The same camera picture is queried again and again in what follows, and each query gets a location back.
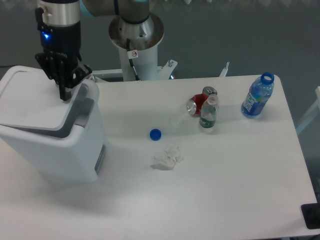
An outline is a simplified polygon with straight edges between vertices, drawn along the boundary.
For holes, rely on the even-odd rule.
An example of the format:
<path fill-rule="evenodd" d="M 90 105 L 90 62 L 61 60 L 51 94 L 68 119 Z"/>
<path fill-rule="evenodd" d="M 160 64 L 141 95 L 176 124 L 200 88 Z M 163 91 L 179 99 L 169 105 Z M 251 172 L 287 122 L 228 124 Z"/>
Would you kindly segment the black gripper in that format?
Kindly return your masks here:
<path fill-rule="evenodd" d="M 70 26 L 41 23 L 37 28 L 40 31 L 43 52 L 37 53 L 35 59 L 47 77 L 58 85 L 60 99 L 68 101 L 72 97 L 72 89 L 92 73 L 92 69 L 78 59 L 81 23 Z"/>

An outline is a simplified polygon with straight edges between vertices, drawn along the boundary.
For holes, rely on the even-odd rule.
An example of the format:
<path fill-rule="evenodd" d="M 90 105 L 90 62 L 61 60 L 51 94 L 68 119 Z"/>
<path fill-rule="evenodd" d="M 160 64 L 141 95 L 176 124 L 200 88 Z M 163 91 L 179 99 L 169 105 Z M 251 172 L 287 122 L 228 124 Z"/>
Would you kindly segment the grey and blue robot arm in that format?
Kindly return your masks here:
<path fill-rule="evenodd" d="M 35 55 L 59 97 L 68 101 L 71 90 L 92 73 L 82 63 L 81 12 L 93 17 L 120 16 L 128 24 L 142 24 L 150 17 L 147 0 L 39 0 L 35 18 L 43 48 Z"/>

